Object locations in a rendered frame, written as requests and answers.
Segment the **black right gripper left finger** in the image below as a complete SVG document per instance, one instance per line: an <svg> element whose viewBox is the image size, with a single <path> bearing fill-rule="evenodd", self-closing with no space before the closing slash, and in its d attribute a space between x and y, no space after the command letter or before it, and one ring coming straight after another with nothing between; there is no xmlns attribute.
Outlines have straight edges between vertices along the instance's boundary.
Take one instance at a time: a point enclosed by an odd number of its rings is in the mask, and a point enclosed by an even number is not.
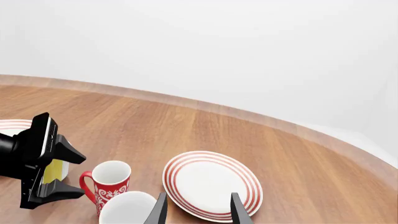
<svg viewBox="0 0 398 224"><path fill-rule="evenodd" d="M162 192L144 224L165 224L167 219L167 194Z"/></svg>

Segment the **yellow and white mug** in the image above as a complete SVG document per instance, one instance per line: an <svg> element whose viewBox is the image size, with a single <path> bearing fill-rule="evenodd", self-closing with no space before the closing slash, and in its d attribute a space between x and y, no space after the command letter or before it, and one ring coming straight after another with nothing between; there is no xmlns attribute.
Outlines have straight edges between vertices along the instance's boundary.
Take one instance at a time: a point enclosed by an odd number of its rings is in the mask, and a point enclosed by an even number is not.
<svg viewBox="0 0 398 224"><path fill-rule="evenodd" d="M63 180L68 175L69 162L53 159L45 168L42 179L43 184L51 183L53 180Z"/></svg>

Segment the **white plate with red rings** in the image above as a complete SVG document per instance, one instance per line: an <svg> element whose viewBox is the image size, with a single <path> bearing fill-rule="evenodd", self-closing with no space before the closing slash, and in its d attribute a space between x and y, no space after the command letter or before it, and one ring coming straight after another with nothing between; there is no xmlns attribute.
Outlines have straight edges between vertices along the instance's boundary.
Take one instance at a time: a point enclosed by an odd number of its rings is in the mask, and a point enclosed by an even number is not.
<svg viewBox="0 0 398 224"><path fill-rule="evenodd" d="M29 129L31 124L32 121L28 119L0 119L0 133L13 136Z"/></svg>
<svg viewBox="0 0 398 224"><path fill-rule="evenodd" d="M261 207L263 189L254 173L234 158L211 151L178 154L165 165L164 190L187 213L209 222L230 223L236 192L249 216Z"/></svg>

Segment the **plain white mug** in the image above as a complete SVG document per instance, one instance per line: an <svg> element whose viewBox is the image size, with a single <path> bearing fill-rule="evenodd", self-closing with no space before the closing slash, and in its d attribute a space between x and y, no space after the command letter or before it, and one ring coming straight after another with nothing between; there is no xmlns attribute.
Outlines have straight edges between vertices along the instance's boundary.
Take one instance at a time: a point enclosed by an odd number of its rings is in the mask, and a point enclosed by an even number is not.
<svg viewBox="0 0 398 224"><path fill-rule="evenodd" d="M125 192L105 203L99 215L99 224L143 224L156 199L145 192Z"/></svg>

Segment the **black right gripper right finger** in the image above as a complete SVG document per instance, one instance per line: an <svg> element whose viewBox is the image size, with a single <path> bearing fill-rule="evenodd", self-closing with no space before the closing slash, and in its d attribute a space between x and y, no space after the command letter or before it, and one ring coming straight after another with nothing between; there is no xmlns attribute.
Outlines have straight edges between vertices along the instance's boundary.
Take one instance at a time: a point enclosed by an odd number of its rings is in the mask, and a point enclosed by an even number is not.
<svg viewBox="0 0 398 224"><path fill-rule="evenodd" d="M254 224L236 192L231 194L230 207L233 224Z"/></svg>

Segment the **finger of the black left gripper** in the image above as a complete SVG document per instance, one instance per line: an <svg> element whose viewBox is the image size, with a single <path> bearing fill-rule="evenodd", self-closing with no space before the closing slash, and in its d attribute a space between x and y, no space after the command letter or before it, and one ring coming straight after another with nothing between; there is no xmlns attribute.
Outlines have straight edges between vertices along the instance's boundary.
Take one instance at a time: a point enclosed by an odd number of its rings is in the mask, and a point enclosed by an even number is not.
<svg viewBox="0 0 398 224"><path fill-rule="evenodd" d="M58 134L55 141L55 149L53 150L53 158L72 164L81 164L86 160L86 156L77 151L65 138Z"/></svg>
<svg viewBox="0 0 398 224"><path fill-rule="evenodd" d="M39 203L51 203L54 201L78 199L85 194L81 188L65 184L55 179L50 183L42 184L37 192Z"/></svg>

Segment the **red mug with white pattern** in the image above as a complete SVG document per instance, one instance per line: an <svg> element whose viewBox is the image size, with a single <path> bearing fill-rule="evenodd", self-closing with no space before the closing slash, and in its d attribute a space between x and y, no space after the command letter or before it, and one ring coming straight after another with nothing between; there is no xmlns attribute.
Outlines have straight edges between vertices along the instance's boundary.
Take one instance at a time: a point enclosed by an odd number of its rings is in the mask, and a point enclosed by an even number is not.
<svg viewBox="0 0 398 224"><path fill-rule="evenodd" d="M122 161L106 161L79 178L80 188L96 207L97 214L113 197L127 192L131 176L130 166Z"/></svg>

